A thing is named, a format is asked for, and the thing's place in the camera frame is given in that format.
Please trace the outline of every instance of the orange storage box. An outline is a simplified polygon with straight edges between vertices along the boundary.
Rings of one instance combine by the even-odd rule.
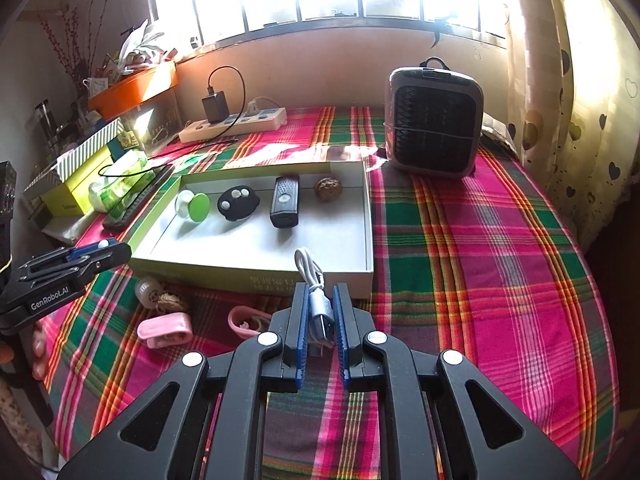
[[[177,84],[175,63],[166,61],[127,77],[89,99],[87,106],[89,110],[96,110],[105,121],[110,121]]]

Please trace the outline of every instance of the striped box lid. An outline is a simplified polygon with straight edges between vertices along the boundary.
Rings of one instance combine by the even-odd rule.
[[[74,171],[80,168],[95,152],[100,150],[107,142],[114,139],[124,131],[122,121],[118,118],[107,124],[104,128],[94,133],[89,139],[80,144],[72,152],[65,153],[46,170],[41,172],[26,187],[23,196],[28,201],[44,195],[47,191],[56,188],[65,182]]]

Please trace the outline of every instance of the tablecloth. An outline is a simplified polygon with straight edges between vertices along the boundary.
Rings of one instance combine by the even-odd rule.
[[[377,329],[411,348],[463,352],[587,477],[612,452],[618,386],[604,310],[570,234],[493,141],[482,140],[474,175],[459,181],[395,170],[376,153],[383,142],[380,112],[290,110],[277,132],[204,148],[180,158],[177,169],[364,158],[374,284],[370,300],[358,306],[372,313]],[[101,237],[95,224],[81,244]],[[55,442],[66,458],[185,352],[212,356],[235,348],[240,340],[226,325],[231,307],[289,306],[286,298],[177,285],[191,303],[196,337],[188,346],[150,350],[136,336],[149,312],[135,299],[135,281],[126,266],[104,272],[84,298],[44,323],[46,387]],[[378,477],[375,396],[346,394],[337,369],[335,355],[310,360],[301,393],[270,395],[264,478]]]

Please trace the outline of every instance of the black power adapter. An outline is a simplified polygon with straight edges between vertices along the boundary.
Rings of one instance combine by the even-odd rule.
[[[226,104],[224,92],[214,92],[213,86],[207,88],[209,95],[202,99],[202,107],[207,121],[216,124],[229,117],[229,106]]]

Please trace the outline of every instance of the yellow curtain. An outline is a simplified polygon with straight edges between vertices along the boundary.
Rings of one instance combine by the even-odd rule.
[[[608,0],[508,0],[508,131],[586,250],[636,179],[640,50]]]

